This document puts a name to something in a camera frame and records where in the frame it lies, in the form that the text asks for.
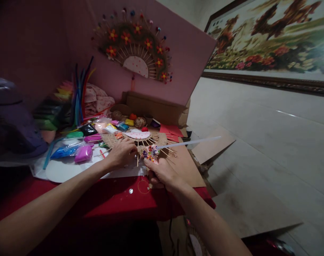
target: white wall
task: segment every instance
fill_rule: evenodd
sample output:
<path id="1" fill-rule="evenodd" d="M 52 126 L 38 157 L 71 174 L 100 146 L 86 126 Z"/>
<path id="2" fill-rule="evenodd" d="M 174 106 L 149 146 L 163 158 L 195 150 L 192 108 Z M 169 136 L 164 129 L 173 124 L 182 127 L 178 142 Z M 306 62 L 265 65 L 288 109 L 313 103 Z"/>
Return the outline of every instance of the white wall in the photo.
<path id="1" fill-rule="evenodd" d="M 230 2 L 198 0 L 186 19 L 204 30 Z M 324 256 L 324 97 L 201 78 L 188 125 L 195 137 L 220 125 L 237 139 L 209 170 L 218 193 L 240 182 L 272 192 L 304 222 L 280 238 L 296 255 Z"/>

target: handmade fan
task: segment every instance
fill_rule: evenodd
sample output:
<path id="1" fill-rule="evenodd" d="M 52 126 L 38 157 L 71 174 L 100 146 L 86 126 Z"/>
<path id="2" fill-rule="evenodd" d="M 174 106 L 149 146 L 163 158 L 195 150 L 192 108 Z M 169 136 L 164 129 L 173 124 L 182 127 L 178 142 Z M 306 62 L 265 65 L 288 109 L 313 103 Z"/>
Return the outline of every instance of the handmade fan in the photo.
<path id="1" fill-rule="evenodd" d="M 121 12 L 122 21 L 119 21 L 116 12 L 111 15 L 111 26 L 103 15 L 102 22 L 94 29 L 95 35 L 91 38 L 94 47 L 127 70 L 165 84 L 171 82 L 172 73 L 168 72 L 172 66 L 168 63 L 171 57 L 167 56 L 170 48 L 163 46 L 166 36 L 161 40 L 158 38 L 161 28 L 156 27 L 156 33 L 153 33 L 153 21 L 146 20 L 142 12 L 137 18 L 135 11 L 131 11 L 130 21 L 126 19 L 126 8 Z"/>

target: framed painting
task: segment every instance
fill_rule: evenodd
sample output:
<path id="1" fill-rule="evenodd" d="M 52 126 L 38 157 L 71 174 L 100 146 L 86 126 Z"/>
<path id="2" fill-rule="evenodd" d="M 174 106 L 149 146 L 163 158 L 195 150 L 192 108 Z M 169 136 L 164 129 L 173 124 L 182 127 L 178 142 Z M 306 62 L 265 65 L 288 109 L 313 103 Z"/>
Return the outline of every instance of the framed painting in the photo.
<path id="1" fill-rule="evenodd" d="M 235 0 L 205 32 L 203 77 L 324 94 L 324 0 Z"/>

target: cloth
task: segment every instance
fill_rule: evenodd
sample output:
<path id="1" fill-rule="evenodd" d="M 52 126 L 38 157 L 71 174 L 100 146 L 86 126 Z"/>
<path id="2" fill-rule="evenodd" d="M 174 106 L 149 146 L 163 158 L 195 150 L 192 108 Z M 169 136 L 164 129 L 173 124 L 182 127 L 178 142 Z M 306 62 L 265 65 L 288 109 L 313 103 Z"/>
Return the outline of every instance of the cloth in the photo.
<path id="1" fill-rule="evenodd" d="M 111 116 L 109 107 L 114 105 L 115 100 L 109 97 L 106 92 L 99 87 L 88 84 L 86 85 L 85 92 L 85 114 L 86 117 L 94 116 L 95 114 L 102 112 L 103 114 Z"/>

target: red flower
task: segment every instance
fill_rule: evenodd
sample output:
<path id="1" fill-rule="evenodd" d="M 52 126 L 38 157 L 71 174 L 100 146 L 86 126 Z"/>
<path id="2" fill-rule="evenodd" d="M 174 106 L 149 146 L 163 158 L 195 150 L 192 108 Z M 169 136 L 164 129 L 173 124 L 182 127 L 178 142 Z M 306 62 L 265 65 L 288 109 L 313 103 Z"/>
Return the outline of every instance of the red flower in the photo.
<path id="1" fill-rule="evenodd" d="M 275 61 L 275 59 L 274 58 L 272 58 L 272 57 L 268 57 L 268 58 L 265 58 L 265 59 L 263 59 L 263 61 L 262 61 L 262 65 L 270 65 L 272 62 L 274 62 Z"/>
<path id="2" fill-rule="evenodd" d="M 261 62 L 262 56 L 260 55 L 252 55 L 246 58 L 246 62 Z"/>
<path id="3" fill-rule="evenodd" d="M 240 62 L 238 65 L 235 66 L 236 69 L 243 69 L 245 67 L 245 63 Z"/>
<path id="4" fill-rule="evenodd" d="M 138 23 L 137 24 L 133 24 L 134 27 L 134 33 L 138 33 L 140 34 L 140 30 L 142 29 L 142 26 L 140 26 Z"/>
<path id="5" fill-rule="evenodd" d="M 130 40 L 130 34 L 129 33 L 125 33 L 123 32 L 121 38 L 125 40 L 125 44 L 127 45 L 127 42 L 131 43 L 131 40 Z"/>
<path id="6" fill-rule="evenodd" d="M 166 73 L 162 72 L 161 78 L 163 79 L 163 81 L 167 78 Z"/>
<path id="7" fill-rule="evenodd" d="M 157 58 L 157 61 L 155 62 L 156 65 L 158 65 L 158 67 L 162 66 L 163 65 L 163 60 L 162 59 L 159 59 Z"/>
<path id="8" fill-rule="evenodd" d="M 116 38 L 118 37 L 118 35 L 116 34 L 116 31 L 115 30 L 108 30 L 108 34 L 109 34 L 109 36 L 108 36 L 108 38 L 109 39 L 112 39 L 113 41 L 115 41 L 116 40 Z"/>
<path id="9" fill-rule="evenodd" d="M 282 56 L 284 55 L 285 53 L 289 52 L 290 48 L 286 47 L 286 46 L 281 46 L 279 47 L 277 50 L 275 50 L 275 54 L 277 56 Z"/>
<path id="10" fill-rule="evenodd" d="M 106 52 L 109 53 L 111 55 L 111 57 L 116 56 L 116 49 L 112 48 L 112 46 L 110 46 L 108 49 L 106 49 Z"/>
<path id="11" fill-rule="evenodd" d="M 150 42 L 149 39 L 147 38 L 147 40 L 144 43 L 147 45 L 147 50 L 149 50 L 149 48 L 152 49 L 152 41 Z"/>
<path id="12" fill-rule="evenodd" d="M 162 48 L 162 46 L 157 46 L 156 49 L 158 50 L 158 51 L 157 51 L 157 54 L 162 54 L 162 53 L 163 53 L 163 48 Z"/>

